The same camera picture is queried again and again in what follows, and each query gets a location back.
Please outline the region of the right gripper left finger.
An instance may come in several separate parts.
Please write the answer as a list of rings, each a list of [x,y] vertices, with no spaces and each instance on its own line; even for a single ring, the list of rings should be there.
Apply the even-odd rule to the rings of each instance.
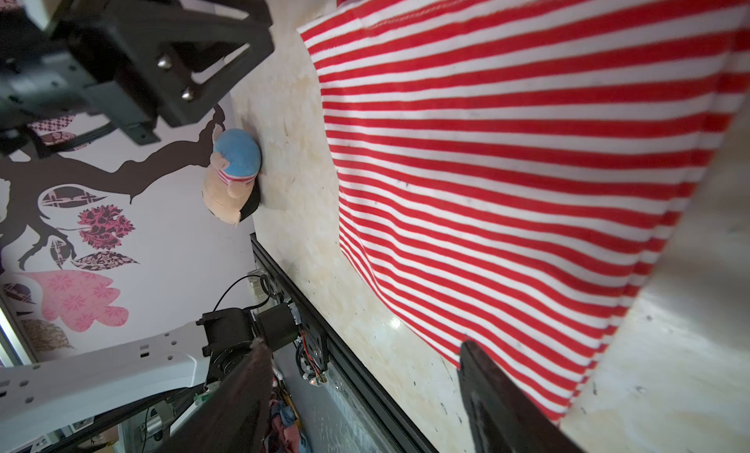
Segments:
[[[259,452],[269,427],[273,365],[261,339],[250,346],[219,390],[197,409],[160,452]]]

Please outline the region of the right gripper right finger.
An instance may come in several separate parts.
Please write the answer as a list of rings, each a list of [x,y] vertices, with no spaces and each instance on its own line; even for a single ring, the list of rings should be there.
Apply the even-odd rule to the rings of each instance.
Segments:
[[[461,345],[458,378],[476,451],[583,452],[478,343],[466,341]]]

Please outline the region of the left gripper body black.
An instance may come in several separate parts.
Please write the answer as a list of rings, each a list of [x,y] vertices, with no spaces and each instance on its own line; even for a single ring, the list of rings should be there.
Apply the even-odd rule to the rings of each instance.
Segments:
[[[1,13],[1,126],[26,128],[64,116],[102,115],[117,126],[116,19],[66,14],[51,32],[24,9]]]

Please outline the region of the red white striped tank top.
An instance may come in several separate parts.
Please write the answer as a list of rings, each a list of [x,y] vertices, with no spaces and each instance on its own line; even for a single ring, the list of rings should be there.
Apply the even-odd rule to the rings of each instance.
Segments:
[[[300,36],[343,254],[560,421],[746,99],[749,0],[336,4]]]

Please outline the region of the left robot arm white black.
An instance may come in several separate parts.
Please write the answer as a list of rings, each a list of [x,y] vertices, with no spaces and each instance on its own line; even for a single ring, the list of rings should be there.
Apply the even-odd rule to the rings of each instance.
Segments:
[[[32,146],[66,160],[31,126],[103,115],[91,143],[121,131],[157,142],[158,120],[198,122],[273,53],[265,0],[25,0],[1,15],[1,151]],[[11,369],[1,446],[11,450],[69,423],[204,382],[218,351],[200,322],[159,337]]]

